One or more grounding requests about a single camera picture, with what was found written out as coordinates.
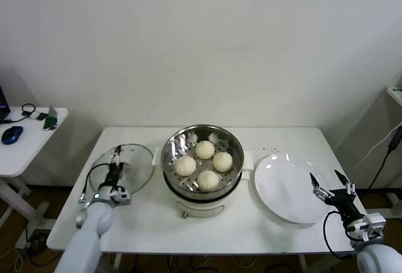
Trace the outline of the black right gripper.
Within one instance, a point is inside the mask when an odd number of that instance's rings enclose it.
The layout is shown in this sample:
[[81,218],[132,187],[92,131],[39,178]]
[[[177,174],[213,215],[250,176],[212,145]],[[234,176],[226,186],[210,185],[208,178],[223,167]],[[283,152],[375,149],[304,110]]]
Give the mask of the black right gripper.
[[344,187],[328,191],[322,188],[314,175],[310,173],[313,194],[318,199],[324,200],[325,204],[336,207],[343,223],[352,223],[356,220],[362,219],[364,215],[359,212],[354,204],[356,197],[355,183],[349,181],[344,174],[336,169],[334,171]]

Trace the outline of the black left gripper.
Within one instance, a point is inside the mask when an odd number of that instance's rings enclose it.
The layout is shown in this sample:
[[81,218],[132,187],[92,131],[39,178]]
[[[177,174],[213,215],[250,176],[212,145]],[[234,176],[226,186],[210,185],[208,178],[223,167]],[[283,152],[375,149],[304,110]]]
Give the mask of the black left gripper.
[[110,186],[111,191],[117,190],[118,181],[121,178],[121,173],[124,167],[124,164],[120,161],[120,153],[121,153],[121,145],[118,145],[113,152],[109,160],[109,172],[106,175],[104,185]]

